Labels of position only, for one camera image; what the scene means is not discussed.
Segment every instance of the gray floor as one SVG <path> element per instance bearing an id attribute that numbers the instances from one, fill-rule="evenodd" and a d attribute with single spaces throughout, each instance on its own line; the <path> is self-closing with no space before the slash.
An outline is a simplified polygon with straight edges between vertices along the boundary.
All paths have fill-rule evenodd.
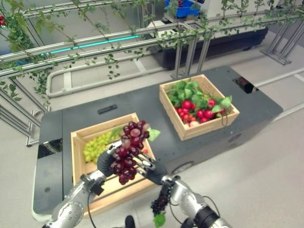
<path id="1" fill-rule="evenodd" d="M 262 45 L 247 52 L 208 59 L 204 69 L 229 65 L 253 83 L 258 83 L 304 67 L 304 48 L 297 47 L 290 59 L 292 64 L 282 66 L 264 56 L 259 50 L 267 47 L 273 33 Z M 131 79 L 89 91 L 51 100 L 52 109 L 130 91 L 139 87 L 168 80 L 170 72 Z M 31 81 L 23 80 L 29 88 Z M 294 77 L 261 88 L 285 110 L 304 102 L 304 83 Z M 21 103 L 32 110 L 26 99 Z M 1 105 L 9 107 L 3 101 Z M 218 155 L 181 173 L 194 191 L 211 196 L 221 215 L 233 227 L 303 227 L 304 226 L 304 110 L 267 126 L 246 144 Z M 23 135 L 0 122 L 0 227 L 41 227 L 31 214 L 33 176 L 37 146 L 26 148 Z M 159 188 L 94 216 L 97 227 L 123 224 L 128 214 L 134 216 L 137 227 L 153 228 L 150 202 L 157 197 Z M 185 219 L 179 208 L 174 208 L 180 220 Z M 179 227 L 171 213 L 166 213 L 164 227 Z M 78 227 L 91 227 L 83 219 Z"/>

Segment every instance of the robotic hand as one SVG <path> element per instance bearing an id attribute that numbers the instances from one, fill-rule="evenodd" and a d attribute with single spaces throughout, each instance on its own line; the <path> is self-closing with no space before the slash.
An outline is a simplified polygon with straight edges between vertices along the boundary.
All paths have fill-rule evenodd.
<path id="1" fill-rule="evenodd" d="M 103 191 L 101 185 L 113 173 L 110 165 L 114 161 L 112 154 L 121 146 L 121 141 L 113 143 L 107 152 L 102 153 L 97 161 L 97 170 L 89 175 L 82 175 L 80 182 L 73 187 L 64 201 L 57 205 L 52 217 L 43 228 L 73 228 L 82 219 L 84 208 L 96 195 Z M 177 202 L 184 214 L 189 216 L 182 224 L 182 228 L 231 228 L 205 202 L 203 197 L 194 193 L 190 187 L 182 182 L 178 176 L 167 175 L 167 170 L 147 154 L 137 156 L 137 172 L 155 184 L 163 185 L 170 191 L 171 198 Z"/>

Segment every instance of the metal post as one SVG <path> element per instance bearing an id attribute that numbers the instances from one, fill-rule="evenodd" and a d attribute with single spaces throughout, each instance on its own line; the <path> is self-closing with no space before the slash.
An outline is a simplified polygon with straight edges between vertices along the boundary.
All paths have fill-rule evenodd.
<path id="1" fill-rule="evenodd" d="M 29 121 L 37 125 L 38 127 L 41 126 L 40 122 L 34 118 L 27 110 L 25 110 L 22 106 L 16 103 L 2 88 L 0 88 L 0 96 L 14 106 L 19 112 L 21 112 Z"/>
<path id="2" fill-rule="evenodd" d="M 203 63 L 206 59 L 206 55 L 207 55 L 207 52 L 208 52 L 210 41 L 211 41 L 211 35 L 209 36 L 208 40 L 204 39 L 204 44 L 203 44 L 203 47 L 201 49 L 201 53 L 200 53 L 200 56 L 199 56 L 199 66 L 198 66 L 197 73 L 199 73 L 201 71 L 202 67 L 203 67 Z"/>
<path id="3" fill-rule="evenodd" d="M 25 130 L 24 128 L 18 126 L 17 124 L 15 124 L 13 121 L 11 121 L 9 118 L 7 118 L 5 115 L 1 115 L 0 114 L 0 119 L 3 120 L 4 122 L 6 122 L 8 125 L 10 125 L 11 127 L 15 128 L 17 131 L 19 131 L 20 133 L 24 134 L 27 137 L 30 137 L 31 134 L 29 131 Z"/>
<path id="4" fill-rule="evenodd" d="M 22 91 L 33 103 L 35 103 L 41 111 L 48 113 L 48 110 L 17 79 L 10 78 L 10 82 Z"/>
<path id="5" fill-rule="evenodd" d="M 279 55 L 279 60 L 281 60 L 285 56 L 285 54 L 288 52 L 288 50 L 290 48 L 290 45 L 294 42 L 294 40 L 297 38 L 297 36 L 299 34 L 301 34 L 303 29 L 304 29 L 304 21 L 298 26 L 298 28 L 296 29 L 296 32 L 290 37 L 288 42 L 285 44 L 285 46 L 281 50 L 280 55 Z"/>
<path id="6" fill-rule="evenodd" d="M 28 125 L 25 122 L 17 118 L 14 114 L 9 112 L 6 108 L 4 108 L 1 105 L 0 105 L 0 115 L 6 117 L 7 119 L 10 119 L 11 122 L 18 125 L 20 128 L 23 128 L 25 130 L 28 128 Z"/>
<path id="7" fill-rule="evenodd" d="M 175 68 L 174 74 L 172 75 L 173 79 L 177 79 L 179 76 L 179 69 L 181 64 L 181 50 L 182 50 L 182 43 L 178 43 L 176 47 L 176 56 L 175 56 Z"/>
<path id="8" fill-rule="evenodd" d="M 286 23 L 284 23 L 280 30 L 278 31 L 277 35 L 275 36 L 275 38 L 273 39 L 273 41 L 271 42 L 271 44 L 269 45 L 269 47 L 267 48 L 266 52 L 272 52 L 274 49 L 277 48 L 277 45 L 281 42 L 281 40 L 283 39 L 283 35 L 285 34 L 285 32 L 288 30 L 288 26 Z"/>
<path id="9" fill-rule="evenodd" d="M 193 62 L 197 42 L 198 42 L 198 37 L 195 36 L 194 39 L 189 43 L 186 66 L 185 66 L 185 76 L 188 76 L 190 74 L 190 69 Z"/>

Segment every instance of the wooden crate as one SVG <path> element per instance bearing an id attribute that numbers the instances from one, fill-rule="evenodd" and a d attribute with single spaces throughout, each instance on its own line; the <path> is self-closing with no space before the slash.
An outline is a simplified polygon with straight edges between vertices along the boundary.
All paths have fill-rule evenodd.
<path id="1" fill-rule="evenodd" d="M 198 82 L 198 84 L 203 92 L 209 92 L 216 97 L 225 97 L 207 79 L 206 76 L 199 75 L 199 76 L 191 77 L 191 79 L 193 81 Z M 171 86 L 179 81 L 181 81 L 181 80 L 160 85 L 160 94 L 159 95 L 160 95 L 160 101 L 161 101 L 164 109 L 166 110 L 168 116 L 170 117 L 170 120 L 182 141 L 199 136 L 201 134 L 205 134 L 205 133 L 220 129 L 220 128 L 224 127 L 223 123 L 225 124 L 226 121 L 227 121 L 226 126 L 229 126 L 239 115 L 238 109 L 236 109 L 236 107 L 231 104 L 231 106 L 227 109 L 227 111 L 229 113 L 227 115 L 227 119 L 226 119 L 226 117 L 223 117 L 223 123 L 222 123 L 222 118 L 217 118 L 217 119 L 205 122 L 205 123 L 201 123 L 200 125 L 194 126 L 194 127 L 189 127 L 188 125 L 185 125 L 182 122 L 179 115 L 177 114 L 177 112 L 175 111 L 174 106 L 172 105 L 171 101 L 169 100 L 169 98 L 166 94 L 166 92 L 171 88 Z"/>
<path id="2" fill-rule="evenodd" d="M 82 174 L 89 174 L 97 169 L 97 166 L 93 164 L 93 162 L 87 163 L 85 161 L 83 155 L 84 145 L 93 138 L 116 127 L 126 125 L 130 121 L 139 121 L 136 113 L 71 132 L 74 185 L 80 180 Z M 143 150 L 146 149 L 148 155 L 155 158 L 148 140 L 144 140 L 143 145 Z M 137 174 L 134 180 L 129 180 L 125 185 L 121 185 L 118 181 L 118 177 L 112 175 L 108 177 L 104 183 L 103 193 L 100 196 L 97 196 L 94 202 L 90 204 L 90 211 L 92 214 L 105 211 L 155 187 L 155 184 L 144 179 L 140 174 Z"/>

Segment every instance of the cable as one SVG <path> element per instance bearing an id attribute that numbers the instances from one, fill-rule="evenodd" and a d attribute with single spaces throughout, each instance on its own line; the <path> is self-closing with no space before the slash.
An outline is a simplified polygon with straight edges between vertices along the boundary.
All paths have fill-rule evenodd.
<path id="1" fill-rule="evenodd" d="M 95 223 L 93 222 L 93 219 L 92 219 L 92 216 L 91 216 L 91 212 L 90 212 L 90 207 L 89 207 L 90 195 L 91 195 L 91 192 L 90 192 L 89 195 L 87 196 L 87 212 L 89 213 L 89 218 L 90 218 L 90 220 L 91 220 L 92 226 L 93 226 L 94 228 L 96 228 Z"/>
<path id="2" fill-rule="evenodd" d="M 173 217 L 175 218 L 176 221 L 178 221 L 178 223 L 182 224 L 182 222 L 179 221 L 179 220 L 177 219 L 177 217 L 176 217 L 176 216 L 174 215 L 174 213 L 173 213 L 172 205 L 174 205 L 174 204 L 171 203 L 171 198 L 169 198 L 169 203 L 170 203 L 170 211 L 171 211 Z"/>
<path id="3" fill-rule="evenodd" d="M 209 196 L 203 196 L 203 198 L 207 198 L 213 203 L 215 209 L 217 210 L 218 216 L 220 217 L 219 209 L 218 209 L 217 205 L 215 204 L 215 202 Z"/>

